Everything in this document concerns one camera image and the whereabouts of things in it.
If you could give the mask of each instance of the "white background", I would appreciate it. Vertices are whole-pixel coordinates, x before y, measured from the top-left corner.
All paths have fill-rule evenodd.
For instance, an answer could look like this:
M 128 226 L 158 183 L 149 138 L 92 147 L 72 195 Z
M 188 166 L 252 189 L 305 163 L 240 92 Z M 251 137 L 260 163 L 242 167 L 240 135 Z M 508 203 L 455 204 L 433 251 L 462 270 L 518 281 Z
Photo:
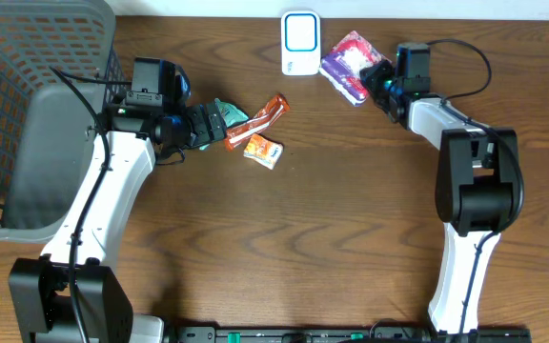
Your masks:
M 549 20 L 549 0 L 106 0 L 118 15 Z

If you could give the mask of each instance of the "orange snack packet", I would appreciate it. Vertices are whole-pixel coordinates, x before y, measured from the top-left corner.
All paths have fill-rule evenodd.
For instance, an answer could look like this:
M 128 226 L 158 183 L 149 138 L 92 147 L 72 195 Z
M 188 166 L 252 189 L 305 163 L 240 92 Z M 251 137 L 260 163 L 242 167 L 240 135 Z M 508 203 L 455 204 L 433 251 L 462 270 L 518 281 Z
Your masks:
M 245 124 L 230 128 L 226 131 L 224 140 L 226 149 L 232 151 L 244 141 L 250 139 L 252 134 L 260 133 L 270 127 L 281 114 L 290 109 L 290 105 L 281 94 L 275 95 L 257 114 Z
M 257 163 L 268 169 L 272 169 L 275 167 L 276 161 L 278 161 L 282 153 L 282 145 L 271 142 L 261 135 L 254 133 L 243 155 L 257 161 Z

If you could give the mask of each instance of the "white plastic casing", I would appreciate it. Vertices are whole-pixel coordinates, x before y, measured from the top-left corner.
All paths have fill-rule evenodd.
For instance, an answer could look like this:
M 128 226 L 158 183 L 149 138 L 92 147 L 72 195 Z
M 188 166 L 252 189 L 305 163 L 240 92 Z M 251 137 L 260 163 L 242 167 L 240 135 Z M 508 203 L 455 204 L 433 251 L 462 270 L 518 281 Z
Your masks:
M 281 69 L 286 75 L 315 75 L 321 63 L 321 24 L 310 10 L 281 17 Z

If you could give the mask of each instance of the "purple package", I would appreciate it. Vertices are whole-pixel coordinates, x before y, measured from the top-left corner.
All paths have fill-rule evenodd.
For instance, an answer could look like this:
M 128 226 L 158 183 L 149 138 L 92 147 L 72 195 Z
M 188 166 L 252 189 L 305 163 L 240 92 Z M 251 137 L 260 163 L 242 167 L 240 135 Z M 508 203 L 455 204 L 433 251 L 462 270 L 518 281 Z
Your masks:
M 347 34 L 321 60 L 319 72 L 328 78 L 354 106 L 359 106 L 369 96 L 359 80 L 359 72 L 386 57 L 356 31 Z

